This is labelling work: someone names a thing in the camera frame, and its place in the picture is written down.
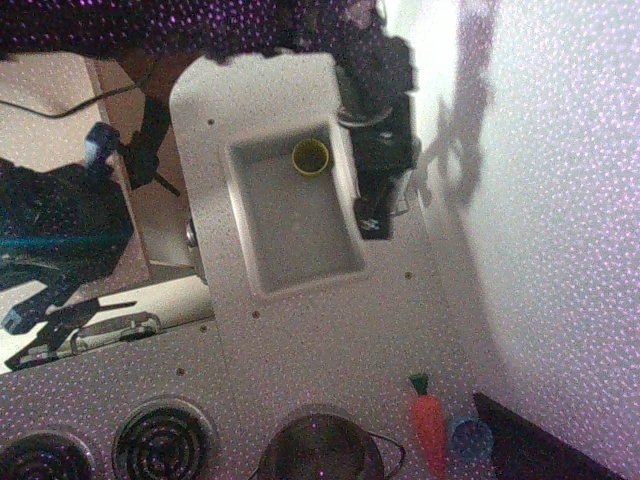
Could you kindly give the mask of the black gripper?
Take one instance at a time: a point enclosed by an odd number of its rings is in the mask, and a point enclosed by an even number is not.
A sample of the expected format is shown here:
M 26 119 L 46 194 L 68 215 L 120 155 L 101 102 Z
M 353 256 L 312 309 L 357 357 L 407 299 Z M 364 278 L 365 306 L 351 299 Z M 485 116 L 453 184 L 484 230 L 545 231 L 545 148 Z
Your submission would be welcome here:
M 407 172 L 415 167 L 412 98 L 401 95 L 376 123 L 344 125 L 351 141 L 359 198 L 353 211 L 363 240 L 390 240 L 386 206 Z

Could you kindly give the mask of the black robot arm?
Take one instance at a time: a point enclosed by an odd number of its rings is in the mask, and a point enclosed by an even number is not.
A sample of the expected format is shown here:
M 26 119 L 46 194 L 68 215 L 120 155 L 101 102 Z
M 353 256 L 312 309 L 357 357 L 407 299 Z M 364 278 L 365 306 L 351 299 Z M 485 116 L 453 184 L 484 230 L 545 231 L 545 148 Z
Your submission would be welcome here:
M 355 90 L 346 128 L 385 121 L 414 88 L 409 46 L 385 34 L 373 1 L 2 2 L 2 59 L 53 52 L 114 60 L 134 80 L 158 65 L 143 125 L 161 133 L 176 79 L 201 56 L 223 65 L 244 54 L 329 54 L 340 90 Z

